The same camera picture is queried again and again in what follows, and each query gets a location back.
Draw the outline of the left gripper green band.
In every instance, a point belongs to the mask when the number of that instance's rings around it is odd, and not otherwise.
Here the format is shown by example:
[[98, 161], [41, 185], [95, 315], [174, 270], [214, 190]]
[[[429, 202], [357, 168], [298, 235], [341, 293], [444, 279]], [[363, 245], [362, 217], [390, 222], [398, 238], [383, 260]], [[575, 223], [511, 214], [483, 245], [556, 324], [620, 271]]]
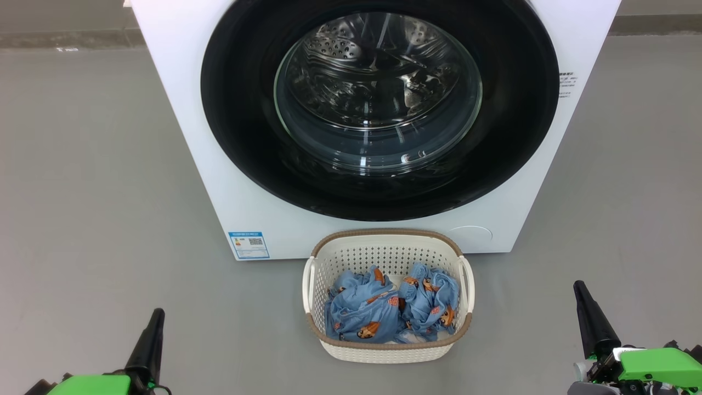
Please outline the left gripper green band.
[[160, 383], [165, 311], [155, 308], [125, 366], [126, 374], [65, 375], [60, 383], [39, 380], [27, 394], [157, 394]]

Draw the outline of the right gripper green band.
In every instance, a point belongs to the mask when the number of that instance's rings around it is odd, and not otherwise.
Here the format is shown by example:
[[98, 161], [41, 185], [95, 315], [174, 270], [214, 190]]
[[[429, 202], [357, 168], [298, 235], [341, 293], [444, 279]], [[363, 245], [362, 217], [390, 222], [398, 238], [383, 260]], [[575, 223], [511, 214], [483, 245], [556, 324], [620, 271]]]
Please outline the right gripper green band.
[[584, 281], [575, 281], [576, 312], [587, 362], [575, 363], [569, 394], [700, 394], [701, 347], [621, 347]]

